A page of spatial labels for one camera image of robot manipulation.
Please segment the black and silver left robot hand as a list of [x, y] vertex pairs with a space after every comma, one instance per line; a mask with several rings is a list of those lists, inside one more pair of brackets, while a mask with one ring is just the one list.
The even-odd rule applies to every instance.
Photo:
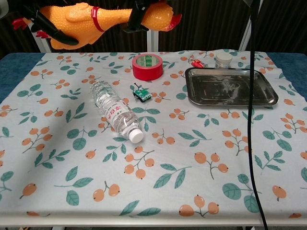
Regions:
[[66, 35], [59, 30], [50, 19], [42, 14], [42, 7], [51, 1], [40, 2], [38, 0], [2, 0], [0, 2], [0, 17], [3, 18], [12, 12], [19, 12], [24, 19], [32, 23], [31, 32], [44, 32], [48, 37], [65, 45], [77, 45], [77, 39]]

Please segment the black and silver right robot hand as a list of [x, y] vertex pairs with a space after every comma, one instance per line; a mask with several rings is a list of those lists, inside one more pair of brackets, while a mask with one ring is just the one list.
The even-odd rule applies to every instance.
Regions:
[[165, 32], [173, 14], [173, 8], [163, 0], [136, 0], [128, 21], [120, 28], [129, 34], [148, 30]]

